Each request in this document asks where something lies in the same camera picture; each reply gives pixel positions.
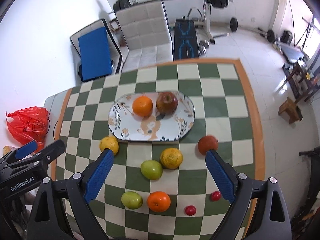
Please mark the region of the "floral oval ceramic plate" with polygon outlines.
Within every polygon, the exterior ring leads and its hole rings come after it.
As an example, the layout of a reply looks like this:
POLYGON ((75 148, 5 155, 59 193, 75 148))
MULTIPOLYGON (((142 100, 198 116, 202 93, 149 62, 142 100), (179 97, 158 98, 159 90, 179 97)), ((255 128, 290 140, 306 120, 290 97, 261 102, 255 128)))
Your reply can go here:
POLYGON ((163 115, 157 111, 156 100, 159 92, 127 94, 117 99, 108 115, 108 127, 111 133, 123 141, 177 141, 192 128, 195 120, 195 108, 189 97, 181 92, 173 92, 178 106, 173 114, 163 115), (133 101, 147 96, 153 102, 152 114, 146 118, 135 115, 133 101))

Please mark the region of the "yellow speckled citrus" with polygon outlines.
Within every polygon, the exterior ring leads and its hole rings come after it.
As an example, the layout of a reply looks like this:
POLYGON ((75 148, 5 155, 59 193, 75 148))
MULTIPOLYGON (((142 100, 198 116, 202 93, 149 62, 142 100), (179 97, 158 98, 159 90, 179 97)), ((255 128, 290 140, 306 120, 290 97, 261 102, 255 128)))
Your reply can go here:
POLYGON ((167 148, 162 151, 160 162, 165 168, 175 170, 183 162, 183 154, 177 148, 167 148))

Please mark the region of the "white squat rack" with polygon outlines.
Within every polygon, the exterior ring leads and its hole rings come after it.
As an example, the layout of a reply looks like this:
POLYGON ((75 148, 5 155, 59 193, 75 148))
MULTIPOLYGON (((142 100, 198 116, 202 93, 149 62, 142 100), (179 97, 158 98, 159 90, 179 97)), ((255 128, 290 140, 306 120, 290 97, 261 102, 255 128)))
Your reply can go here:
MULTIPOLYGON (((169 0, 149 0, 149 1, 153 2, 153 1, 169 1, 169 0)), ((195 26, 203 28, 211 44, 215 44, 216 39, 219 37, 229 36, 229 33, 225 33, 217 36, 212 36, 210 33, 212 8, 224 9, 228 6, 229 2, 233 2, 233 0, 203 0, 203 10, 202 12, 198 10, 198 12, 201 15, 201 20, 195 21, 194 24, 195 26)))

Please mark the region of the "dark wooden chair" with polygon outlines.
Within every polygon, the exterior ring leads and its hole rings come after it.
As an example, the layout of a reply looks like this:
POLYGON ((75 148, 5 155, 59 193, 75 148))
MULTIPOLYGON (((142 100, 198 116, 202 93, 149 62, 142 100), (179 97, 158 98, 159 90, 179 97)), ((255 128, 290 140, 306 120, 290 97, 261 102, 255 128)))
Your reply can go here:
POLYGON ((289 83, 295 97, 295 103, 301 100, 307 102, 319 91, 319 75, 314 75, 302 61, 285 63, 282 70, 285 82, 289 83))

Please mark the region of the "green apple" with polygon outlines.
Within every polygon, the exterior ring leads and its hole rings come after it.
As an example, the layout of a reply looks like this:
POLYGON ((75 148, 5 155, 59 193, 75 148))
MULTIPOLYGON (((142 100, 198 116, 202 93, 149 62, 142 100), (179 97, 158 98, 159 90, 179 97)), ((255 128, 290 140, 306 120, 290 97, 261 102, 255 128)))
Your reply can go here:
POLYGON ((128 209, 135 210, 143 205, 143 198, 136 192, 127 191, 122 194, 121 203, 128 209))
POLYGON ((140 171, 149 180, 158 180, 163 174, 162 165, 155 160, 146 160, 141 163, 140 171))

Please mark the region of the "snack box with chips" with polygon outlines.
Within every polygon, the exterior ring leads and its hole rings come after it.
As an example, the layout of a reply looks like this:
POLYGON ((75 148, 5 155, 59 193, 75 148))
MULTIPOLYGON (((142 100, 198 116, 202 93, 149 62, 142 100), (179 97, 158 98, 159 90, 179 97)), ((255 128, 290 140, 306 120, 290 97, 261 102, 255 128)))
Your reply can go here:
POLYGON ((3 147, 3 156, 5 156, 6 154, 10 153, 11 151, 15 151, 17 150, 17 148, 13 147, 13 146, 4 146, 3 147))

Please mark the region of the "orange fruit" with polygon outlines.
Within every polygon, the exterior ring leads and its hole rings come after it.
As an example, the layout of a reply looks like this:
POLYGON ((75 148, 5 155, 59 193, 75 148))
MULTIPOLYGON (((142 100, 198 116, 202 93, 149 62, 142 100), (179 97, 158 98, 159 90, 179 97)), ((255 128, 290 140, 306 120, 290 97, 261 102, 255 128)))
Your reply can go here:
POLYGON ((147 198, 147 206, 153 212, 165 212, 170 205, 171 199, 169 195, 162 191, 153 192, 147 198))
POLYGON ((140 96, 133 101, 132 110, 137 116, 148 117, 152 114, 153 102, 147 96, 140 96))

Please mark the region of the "yellow lemon with tip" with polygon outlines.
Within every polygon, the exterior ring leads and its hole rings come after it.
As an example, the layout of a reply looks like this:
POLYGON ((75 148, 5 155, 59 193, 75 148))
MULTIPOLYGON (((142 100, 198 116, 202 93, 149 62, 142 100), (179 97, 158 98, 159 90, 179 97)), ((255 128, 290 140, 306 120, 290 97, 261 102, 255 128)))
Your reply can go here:
POLYGON ((115 137, 104 137, 100 140, 99 148, 101 152, 105 149, 110 149, 113 155, 116 155, 119 151, 119 144, 115 137))

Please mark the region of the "red plastic bag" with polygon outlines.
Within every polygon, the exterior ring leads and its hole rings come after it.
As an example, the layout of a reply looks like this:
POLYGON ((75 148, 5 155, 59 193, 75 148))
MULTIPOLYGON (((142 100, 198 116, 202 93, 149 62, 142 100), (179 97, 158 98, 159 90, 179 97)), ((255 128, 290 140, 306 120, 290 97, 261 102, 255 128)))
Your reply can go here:
POLYGON ((44 107, 28 107, 6 114, 7 128, 15 140, 22 145, 37 143, 37 150, 44 147, 49 127, 49 112, 44 107))

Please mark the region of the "blue folded mat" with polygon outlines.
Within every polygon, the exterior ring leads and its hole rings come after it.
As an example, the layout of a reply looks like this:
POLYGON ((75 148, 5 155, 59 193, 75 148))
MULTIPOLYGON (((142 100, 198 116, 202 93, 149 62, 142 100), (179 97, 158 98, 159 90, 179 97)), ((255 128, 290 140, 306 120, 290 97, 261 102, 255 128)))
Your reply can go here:
POLYGON ((82 82, 112 73, 110 49, 104 27, 78 38, 81 57, 82 82))

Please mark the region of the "small red tomato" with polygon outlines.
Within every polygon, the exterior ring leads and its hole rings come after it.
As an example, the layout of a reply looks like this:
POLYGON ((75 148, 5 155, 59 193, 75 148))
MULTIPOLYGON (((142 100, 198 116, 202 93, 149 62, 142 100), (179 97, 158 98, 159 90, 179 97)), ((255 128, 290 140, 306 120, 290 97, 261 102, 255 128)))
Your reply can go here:
POLYGON ((193 216, 193 215, 195 215, 197 213, 197 209, 193 205, 188 205, 188 206, 185 207, 184 213, 186 215, 188 215, 188 216, 193 216))
POLYGON ((211 195, 210 195, 210 199, 212 202, 217 202, 221 199, 221 192, 220 191, 214 191, 211 195))

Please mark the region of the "weight bench black blue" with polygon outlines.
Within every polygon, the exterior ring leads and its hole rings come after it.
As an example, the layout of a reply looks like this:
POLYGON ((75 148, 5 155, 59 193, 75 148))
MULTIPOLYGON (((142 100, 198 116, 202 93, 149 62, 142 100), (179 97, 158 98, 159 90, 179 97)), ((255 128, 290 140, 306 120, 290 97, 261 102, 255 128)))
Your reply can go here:
POLYGON ((174 60, 198 58, 199 49, 194 22, 178 19, 174 31, 174 60))

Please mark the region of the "dark red apple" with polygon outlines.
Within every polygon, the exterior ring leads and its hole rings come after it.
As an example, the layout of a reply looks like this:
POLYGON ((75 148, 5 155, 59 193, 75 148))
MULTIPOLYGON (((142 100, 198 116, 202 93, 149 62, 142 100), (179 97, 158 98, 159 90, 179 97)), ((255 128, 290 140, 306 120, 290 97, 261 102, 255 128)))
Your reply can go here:
POLYGON ((162 92, 156 100, 156 108, 160 114, 173 114, 177 106, 178 100, 172 92, 162 92))

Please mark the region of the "green checkered tablecloth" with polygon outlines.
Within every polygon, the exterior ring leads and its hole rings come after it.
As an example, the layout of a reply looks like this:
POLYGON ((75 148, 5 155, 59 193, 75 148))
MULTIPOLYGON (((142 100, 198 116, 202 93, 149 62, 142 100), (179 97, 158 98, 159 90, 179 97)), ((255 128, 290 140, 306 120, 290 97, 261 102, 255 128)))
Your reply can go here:
POLYGON ((111 238, 209 239, 229 208, 198 141, 213 135, 218 154, 236 171, 263 179, 260 115, 239 60, 172 62, 97 79, 54 96, 47 142, 66 152, 53 167, 69 178, 96 160, 106 136, 119 151, 91 201, 111 238))

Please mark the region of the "red-brown orange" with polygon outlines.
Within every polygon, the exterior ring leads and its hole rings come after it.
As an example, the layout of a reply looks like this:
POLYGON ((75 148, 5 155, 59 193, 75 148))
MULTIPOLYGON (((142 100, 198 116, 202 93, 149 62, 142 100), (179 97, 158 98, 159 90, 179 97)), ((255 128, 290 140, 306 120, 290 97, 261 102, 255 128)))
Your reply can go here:
POLYGON ((213 135, 206 135, 199 140, 197 148, 202 155, 206 155, 209 150, 218 149, 218 140, 213 135))

